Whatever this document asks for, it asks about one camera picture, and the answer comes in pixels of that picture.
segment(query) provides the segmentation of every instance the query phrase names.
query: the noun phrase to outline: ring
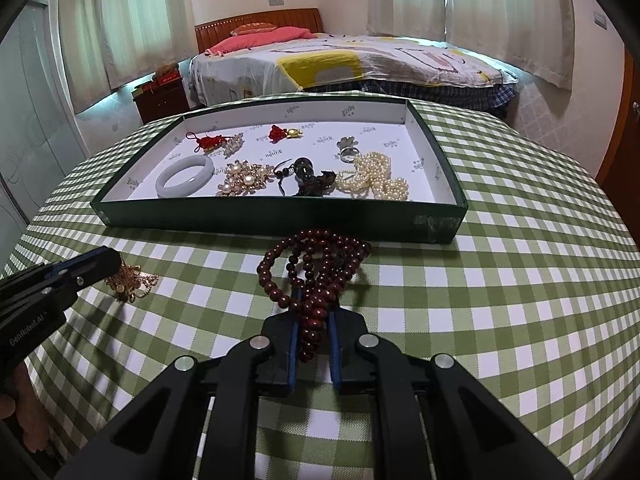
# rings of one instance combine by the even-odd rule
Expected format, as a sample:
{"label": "ring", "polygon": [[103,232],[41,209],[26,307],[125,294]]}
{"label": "ring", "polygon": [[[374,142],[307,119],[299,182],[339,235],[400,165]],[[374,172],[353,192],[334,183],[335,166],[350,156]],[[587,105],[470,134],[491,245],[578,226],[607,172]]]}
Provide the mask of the ring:
{"label": "ring", "polygon": [[347,146],[340,150],[340,160],[346,164],[353,164],[358,155],[360,155],[360,150],[353,146]]}
{"label": "ring", "polygon": [[[203,166],[202,170],[196,176],[176,186],[164,186],[172,176],[180,173],[182,170],[194,168],[195,166]],[[204,186],[211,179],[214,171],[213,162],[208,156],[186,156],[174,162],[160,173],[158,180],[156,180],[156,193],[159,198],[182,198],[189,196]]]}

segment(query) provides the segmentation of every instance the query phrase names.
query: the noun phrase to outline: checkered tablecloth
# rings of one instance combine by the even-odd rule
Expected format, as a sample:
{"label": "checkered tablecloth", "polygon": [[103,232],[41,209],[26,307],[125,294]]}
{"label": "checkered tablecloth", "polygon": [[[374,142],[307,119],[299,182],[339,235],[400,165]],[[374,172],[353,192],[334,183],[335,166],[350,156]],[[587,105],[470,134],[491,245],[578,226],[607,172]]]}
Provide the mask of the checkered tablecloth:
{"label": "checkered tablecloth", "polygon": [[[374,244],[366,279],[342,303],[409,354],[454,355],[584,478],[612,449],[640,392],[640,254],[575,161],[487,114],[414,105],[447,153],[469,211],[450,246]],[[65,456],[174,358],[221,356],[274,310],[255,275],[274,240],[105,228],[90,208],[170,121],[80,164],[4,268],[10,274],[106,245],[161,277],[135,304],[115,301],[102,283],[86,289],[68,323],[28,359]],[[285,275],[284,260],[278,264]],[[300,367],[291,398],[261,400],[258,424],[258,478],[372,478],[368,403],[336,397],[326,356]]]}

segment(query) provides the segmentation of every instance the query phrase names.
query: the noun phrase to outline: wooden nightstand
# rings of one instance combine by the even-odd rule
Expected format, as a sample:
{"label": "wooden nightstand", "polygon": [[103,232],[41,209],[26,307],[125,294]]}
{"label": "wooden nightstand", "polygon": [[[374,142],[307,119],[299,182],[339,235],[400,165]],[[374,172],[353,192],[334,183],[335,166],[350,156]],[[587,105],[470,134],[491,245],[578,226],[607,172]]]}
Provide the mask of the wooden nightstand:
{"label": "wooden nightstand", "polygon": [[133,100],[136,102],[143,124],[176,114],[184,114],[190,110],[182,78],[155,90],[142,92]]}

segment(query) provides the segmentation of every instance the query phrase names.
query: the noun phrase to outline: red pillow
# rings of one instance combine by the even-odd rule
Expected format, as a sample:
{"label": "red pillow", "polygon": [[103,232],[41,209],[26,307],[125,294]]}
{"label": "red pillow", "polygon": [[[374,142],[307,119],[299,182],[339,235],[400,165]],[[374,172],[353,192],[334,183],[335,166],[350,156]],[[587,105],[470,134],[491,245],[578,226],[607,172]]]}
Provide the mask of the red pillow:
{"label": "red pillow", "polygon": [[220,41],[217,45],[208,48],[205,54],[206,56],[224,56],[229,52],[236,52],[237,50],[254,46],[283,43],[291,40],[314,40],[315,38],[316,35],[312,34],[308,28],[278,27],[271,32],[231,36],[230,38],[226,38],[226,40]]}
{"label": "red pillow", "polygon": [[277,28],[278,27],[273,25],[273,23],[245,23],[244,25],[240,25],[240,27],[236,27],[232,30],[231,35],[244,36],[245,34],[257,34],[258,32],[271,32]]}

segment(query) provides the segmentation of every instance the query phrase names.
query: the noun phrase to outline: metal bolt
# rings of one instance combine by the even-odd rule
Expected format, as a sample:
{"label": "metal bolt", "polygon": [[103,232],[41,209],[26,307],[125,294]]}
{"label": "metal bolt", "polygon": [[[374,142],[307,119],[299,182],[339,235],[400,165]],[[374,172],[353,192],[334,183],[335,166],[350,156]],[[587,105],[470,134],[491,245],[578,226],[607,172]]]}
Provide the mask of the metal bolt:
{"label": "metal bolt", "polygon": [[358,342],[361,346],[364,346],[364,348],[375,348],[378,346],[380,339],[373,334],[362,334],[358,339]]}
{"label": "metal bolt", "polygon": [[174,366],[176,370],[186,372],[187,370],[191,370],[194,364],[196,364],[196,359],[188,355],[183,355],[175,360]]}
{"label": "metal bolt", "polygon": [[249,346],[256,350],[262,350],[263,348],[267,348],[270,345],[269,338],[265,335],[257,335],[251,338],[249,341]]}
{"label": "metal bolt", "polygon": [[433,362],[438,368],[451,368],[456,362],[449,354],[438,354],[433,358]]}

